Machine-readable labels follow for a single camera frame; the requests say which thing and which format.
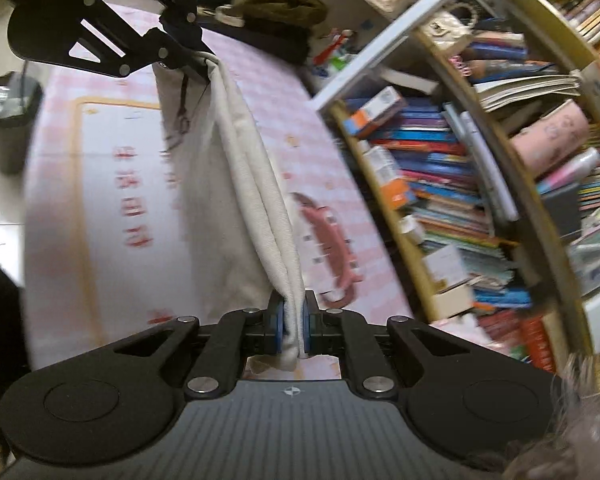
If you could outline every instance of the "hair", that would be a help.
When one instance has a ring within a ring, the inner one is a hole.
[[[501,456],[480,457],[481,462],[500,465],[503,480],[600,480],[600,392],[594,358],[571,356],[560,390],[551,434],[514,454],[512,446]]]

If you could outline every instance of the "metal screw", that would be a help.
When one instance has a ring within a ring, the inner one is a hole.
[[[194,377],[187,383],[187,388],[197,394],[209,394],[220,384],[213,377]]]
[[[365,387],[365,390],[376,394],[383,394],[394,387],[394,382],[389,377],[374,375],[366,378],[362,385]]]

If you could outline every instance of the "white metal frame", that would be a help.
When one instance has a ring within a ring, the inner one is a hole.
[[[347,91],[366,71],[380,63],[405,40],[414,27],[430,18],[446,0],[418,0],[378,34],[344,69],[310,101],[318,112]]]

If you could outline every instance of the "trash can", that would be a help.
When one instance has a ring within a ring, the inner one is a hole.
[[[0,172],[17,174],[24,168],[31,130],[42,101],[42,86],[32,77],[24,75],[24,83],[14,78],[14,72],[0,76]],[[12,89],[13,81],[26,88]]]

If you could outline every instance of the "black trash bin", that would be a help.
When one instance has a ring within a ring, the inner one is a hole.
[[[13,72],[0,76],[0,93],[9,87]],[[0,116],[0,172],[20,173],[27,158],[27,149],[36,114],[42,101],[42,87],[35,79],[25,76],[27,85],[34,85],[30,98],[24,101],[22,113],[10,117]]]

